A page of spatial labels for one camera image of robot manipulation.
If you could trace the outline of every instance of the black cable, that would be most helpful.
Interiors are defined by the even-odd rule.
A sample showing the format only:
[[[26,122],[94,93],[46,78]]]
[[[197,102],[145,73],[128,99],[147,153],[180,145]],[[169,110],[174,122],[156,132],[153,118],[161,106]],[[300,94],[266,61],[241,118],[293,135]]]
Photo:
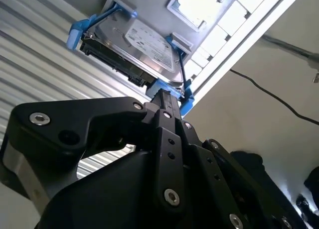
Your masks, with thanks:
[[[310,51],[304,50],[300,47],[294,46],[292,44],[289,44],[289,43],[284,42],[282,40],[273,38],[271,36],[263,35],[261,38],[269,43],[275,44],[275,45],[282,47],[288,51],[294,52],[297,55],[300,55],[300,56],[303,56],[306,58],[309,58],[312,55],[312,53]]]
[[[273,93],[265,90],[264,88],[262,88],[261,86],[259,86],[253,79],[251,79],[250,77],[244,75],[244,74],[241,74],[237,71],[234,71],[233,69],[230,69],[230,71],[238,76],[241,76],[247,80],[249,80],[251,83],[253,83],[254,86],[256,86],[259,90],[265,92],[266,94],[270,95],[271,97],[275,98],[276,100],[278,100],[280,103],[282,103],[284,106],[286,106],[295,116],[297,116],[298,118],[301,118],[303,120],[306,120],[306,121],[309,121],[310,123],[314,123],[316,125],[319,125],[319,122],[312,119],[312,118],[308,118],[306,116],[303,116],[301,114],[299,114],[297,111],[295,111],[294,108],[292,108],[289,104],[287,104],[286,102],[284,102],[282,99],[280,99],[278,96],[274,95]]]

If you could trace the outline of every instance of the black metal bracket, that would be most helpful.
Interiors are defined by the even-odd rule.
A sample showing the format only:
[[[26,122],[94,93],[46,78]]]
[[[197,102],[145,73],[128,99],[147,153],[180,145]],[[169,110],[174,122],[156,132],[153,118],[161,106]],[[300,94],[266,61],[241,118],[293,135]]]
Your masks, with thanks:
[[[80,159],[127,143],[135,152],[76,178]],[[296,225],[211,143],[202,144],[164,90],[143,105],[129,97],[23,104],[10,116],[0,180],[34,202],[42,214],[37,229],[262,229],[281,218]]]

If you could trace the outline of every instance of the black fabric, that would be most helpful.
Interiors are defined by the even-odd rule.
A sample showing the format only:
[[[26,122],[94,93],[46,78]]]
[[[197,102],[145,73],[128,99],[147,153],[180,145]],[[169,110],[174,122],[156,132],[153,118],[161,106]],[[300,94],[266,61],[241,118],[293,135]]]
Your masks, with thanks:
[[[319,167],[315,168],[310,173],[309,177],[305,180],[304,185],[310,190],[315,205],[319,208]],[[313,228],[319,229],[319,217],[309,209],[309,206],[307,207],[306,205],[301,204],[298,207],[304,214],[307,223]]]

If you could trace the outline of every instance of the silver screw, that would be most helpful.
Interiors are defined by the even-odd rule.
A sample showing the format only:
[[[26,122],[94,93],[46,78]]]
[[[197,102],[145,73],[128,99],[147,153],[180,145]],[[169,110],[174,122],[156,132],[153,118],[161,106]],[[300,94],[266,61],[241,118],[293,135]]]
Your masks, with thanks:
[[[211,144],[211,146],[213,146],[214,149],[218,149],[218,144],[217,143],[211,142],[210,144]]]
[[[184,124],[186,125],[186,127],[187,127],[188,129],[190,129],[190,128],[191,128],[190,123],[185,122]]]
[[[243,229],[244,228],[243,223],[241,222],[241,220],[239,219],[239,217],[236,214],[230,214],[229,219],[230,219],[230,222],[233,224],[233,226],[236,229]]]
[[[36,124],[36,125],[39,125],[39,126],[43,126],[43,125],[46,125],[48,123],[50,123],[50,117],[47,116],[46,114],[44,113],[32,113],[30,116],[29,116],[29,120]]]
[[[94,34],[91,32],[88,32],[88,37],[92,39],[94,37]]]
[[[170,114],[167,113],[167,112],[164,112],[164,115],[165,115],[167,118],[171,118]]]
[[[284,224],[289,228],[289,229],[293,229],[293,227],[290,225],[290,223],[288,222],[287,218],[283,217],[281,218],[281,220],[283,220]]]
[[[138,110],[141,110],[143,107],[138,104],[138,103],[133,103],[134,107],[137,108]]]
[[[165,200],[173,207],[179,205],[179,195],[173,189],[166,189],[164,192]]]

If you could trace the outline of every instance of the corrugated metal wall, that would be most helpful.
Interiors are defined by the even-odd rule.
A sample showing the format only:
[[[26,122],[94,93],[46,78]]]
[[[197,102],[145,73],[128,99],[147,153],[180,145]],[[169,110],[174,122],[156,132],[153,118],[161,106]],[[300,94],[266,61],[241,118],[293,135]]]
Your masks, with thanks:
[[[148,99],[122,75],[65,48],[72,22],[86,16],[62,0],[0,0],[0,143],[12,108],[36,101],[132,96]],[[79,164],[79,177],[129,152]]]

